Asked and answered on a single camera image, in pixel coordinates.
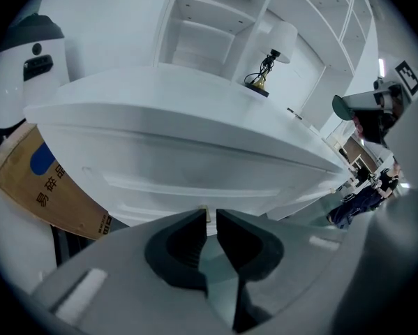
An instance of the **person's arm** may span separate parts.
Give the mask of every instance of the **person's arm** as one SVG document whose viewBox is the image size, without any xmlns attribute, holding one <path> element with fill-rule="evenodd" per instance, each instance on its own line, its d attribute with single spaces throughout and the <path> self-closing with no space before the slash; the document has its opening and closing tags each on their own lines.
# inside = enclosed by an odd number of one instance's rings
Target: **person's arm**
<svg viewBox="0 0 418 335">
<path fill-rule="evenodd" d="M 380 187 L 378 187 L 376 191 L 381 195 L 382 198 L 388 198 L 393 192 L 391 188 L 388 188 L 386 191 L 383 191 Z"/>
</svg>

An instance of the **fluorescent light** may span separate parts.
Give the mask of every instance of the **fluorescent light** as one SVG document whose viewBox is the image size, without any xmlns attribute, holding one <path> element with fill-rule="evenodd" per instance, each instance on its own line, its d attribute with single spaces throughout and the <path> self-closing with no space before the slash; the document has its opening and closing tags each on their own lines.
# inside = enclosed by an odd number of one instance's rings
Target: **fluorescent light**
<svg viewBox="0 0 418 335">
<path fill-rule="evenodd" d="M 379 59 L 379 75 L 381 77 L 385 77 L 385 67 L 383 59 Z"/>
</svg>

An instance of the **person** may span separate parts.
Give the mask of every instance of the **person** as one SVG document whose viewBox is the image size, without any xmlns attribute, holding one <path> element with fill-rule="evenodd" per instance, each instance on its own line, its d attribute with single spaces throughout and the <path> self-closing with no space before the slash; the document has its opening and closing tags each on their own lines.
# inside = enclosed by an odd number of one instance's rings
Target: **person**
<svg viewBox="0 0 418 335">
<path fill-rule="evenodd" d="M 347 196 L 341 206 L 328 213 L 327 220 L 340 229 L 347 229 L 357 214 L 376 208 L 393 193 L 398 186 L 400 171 L 401 167 L 395 160 L 391 170 L 381 171 L 378 182 L 357 195 Z"/>
</svg>

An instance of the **white lampshade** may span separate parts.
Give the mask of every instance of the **white lampshade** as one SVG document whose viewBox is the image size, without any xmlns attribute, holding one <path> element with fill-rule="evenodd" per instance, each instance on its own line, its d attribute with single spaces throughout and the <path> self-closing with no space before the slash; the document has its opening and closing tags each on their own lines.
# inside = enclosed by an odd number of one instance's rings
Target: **white lampshade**
<svg viewBox="0 0 418 335">
<path fill-rule="evenodd" d="M 295 41 L 297 39 L 297 29 L 289 22 L 281 21 L 274 25 L 268 33 L 266 41 L 261 45 L 260 50 L 265 54 L 271 53 L 271 50 L 280 52 L 277 61 L 288 64 L 291 62 L 292 51 L 294 51 Z"/>
</svg>

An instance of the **black shirt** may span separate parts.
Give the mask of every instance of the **black shirt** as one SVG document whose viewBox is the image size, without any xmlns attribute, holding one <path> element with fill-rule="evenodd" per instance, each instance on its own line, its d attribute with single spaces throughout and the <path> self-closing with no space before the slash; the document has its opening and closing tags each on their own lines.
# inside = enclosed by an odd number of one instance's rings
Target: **black shirt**
<svg viewBox="0 0 418 335">
<path fill-rule="evenodd" d="M 381 171 L 381 176 L 379 180 L 382 181 L 381 190 L 387 191 L 390 188 L 392 191 L 398 186 L 398 176 L 390 177 L 387 175 L 389 169 L 384 169 Z"/>
</svg>

